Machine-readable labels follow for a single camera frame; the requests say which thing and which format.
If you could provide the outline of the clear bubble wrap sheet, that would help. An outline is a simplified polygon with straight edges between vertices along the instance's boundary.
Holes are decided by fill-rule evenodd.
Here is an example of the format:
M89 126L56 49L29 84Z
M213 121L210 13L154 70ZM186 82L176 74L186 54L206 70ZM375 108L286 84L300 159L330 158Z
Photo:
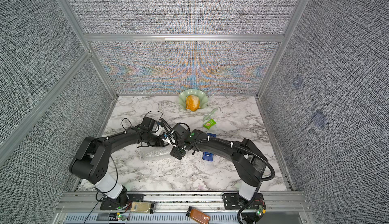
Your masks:
M163 148L146 148L139 152L139 159L142 161L153 161L171 158L171 151L174 147L167 146Z

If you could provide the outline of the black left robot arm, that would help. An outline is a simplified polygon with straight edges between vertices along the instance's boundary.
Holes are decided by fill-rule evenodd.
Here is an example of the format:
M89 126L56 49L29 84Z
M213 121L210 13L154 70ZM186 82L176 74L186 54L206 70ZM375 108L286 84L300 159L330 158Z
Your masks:
M168 146L164 142L167 136L160 130L148 131L142 126L137 126L108 137L87 137L72 159L69 171L80 179L92 183L97 192L103 195L100 201L102 209L124 209L129 205L127 189L119 184L118 173L116 177L108 173L112 153L134 144L163 148Z

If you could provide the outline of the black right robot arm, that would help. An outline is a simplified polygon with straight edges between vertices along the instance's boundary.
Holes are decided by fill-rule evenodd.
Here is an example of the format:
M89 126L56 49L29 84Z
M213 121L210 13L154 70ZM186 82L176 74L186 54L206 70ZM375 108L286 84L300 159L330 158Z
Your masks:
M207 152L231 161L241 179L238 200L241 205L255 201L263 182L275 177L275 170L265 155L249 139L241 142L213 137L203 131L190 132L180 124L164 133L174 146L171 155L181 160L188 151Z

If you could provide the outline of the blue tape dispenser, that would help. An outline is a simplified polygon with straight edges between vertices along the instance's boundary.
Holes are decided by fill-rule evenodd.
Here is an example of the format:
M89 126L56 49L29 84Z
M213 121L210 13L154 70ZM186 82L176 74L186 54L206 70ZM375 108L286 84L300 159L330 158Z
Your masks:
M213 133L207 133L207 135L210 137L214 137L214 138L217 137L217 135L213 134ZM213 158L214 158L214 155L212 153L203 152L202 160L212 162Z

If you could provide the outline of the green snack packet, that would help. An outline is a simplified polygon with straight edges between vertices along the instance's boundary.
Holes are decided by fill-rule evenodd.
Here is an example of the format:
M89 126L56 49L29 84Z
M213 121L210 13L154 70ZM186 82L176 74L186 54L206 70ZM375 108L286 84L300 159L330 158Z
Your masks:
M211 127L215 126L216 125L216 121L214 119L209 119L207 122L205 122L203 124L203 126L206 128L206 129L210 129Z

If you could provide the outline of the clear plastic wrapper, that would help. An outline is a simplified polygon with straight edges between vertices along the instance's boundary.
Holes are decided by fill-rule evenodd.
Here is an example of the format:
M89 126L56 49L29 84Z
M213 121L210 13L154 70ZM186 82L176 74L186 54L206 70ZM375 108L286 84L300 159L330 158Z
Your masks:
M219 108L214 108L211 112L209 112L204 118L203 118L203 122L207 122L211 119L212 115L217 112L219 110Z

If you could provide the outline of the orange bread roll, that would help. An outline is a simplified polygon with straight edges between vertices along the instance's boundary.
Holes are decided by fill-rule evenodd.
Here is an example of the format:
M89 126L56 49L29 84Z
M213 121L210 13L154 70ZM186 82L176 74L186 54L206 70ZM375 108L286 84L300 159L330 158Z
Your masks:
M189 95L185 100L185 104L187 110L195 112L197 109L200 108L200 99L196 95Z

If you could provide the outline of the green scalloped plate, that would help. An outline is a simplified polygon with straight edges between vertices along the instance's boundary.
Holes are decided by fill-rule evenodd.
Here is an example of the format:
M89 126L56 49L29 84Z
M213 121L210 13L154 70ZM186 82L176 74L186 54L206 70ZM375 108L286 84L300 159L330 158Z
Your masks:
M204 109L206 107L206 104L209 101L206 93L198 89L188 89L180 93L178 96L178 103L183 109L189 110L186 104L186 100L191 95L196 96L199 99L199 109Z

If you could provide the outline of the beige electronics box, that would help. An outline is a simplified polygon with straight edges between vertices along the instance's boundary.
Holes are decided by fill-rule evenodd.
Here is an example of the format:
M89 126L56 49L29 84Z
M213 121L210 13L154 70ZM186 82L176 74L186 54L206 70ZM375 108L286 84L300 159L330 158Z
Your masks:
M154 213L154 203L151 202L132 202L130 211L133 213Z

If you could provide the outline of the aluminium front rail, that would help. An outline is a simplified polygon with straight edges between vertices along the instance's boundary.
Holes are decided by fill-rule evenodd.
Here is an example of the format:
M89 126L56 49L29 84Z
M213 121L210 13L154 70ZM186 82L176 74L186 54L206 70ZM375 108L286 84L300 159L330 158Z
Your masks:
M65 193L54 212L53 224L193 224L190 207L210 216L212 224L237 223L238 206L228 203L233 191L130 192L135 201L153 205L152 213L101 210L93 192ZM266 211L260 224L314 224L313 212L302 192L263 191Z

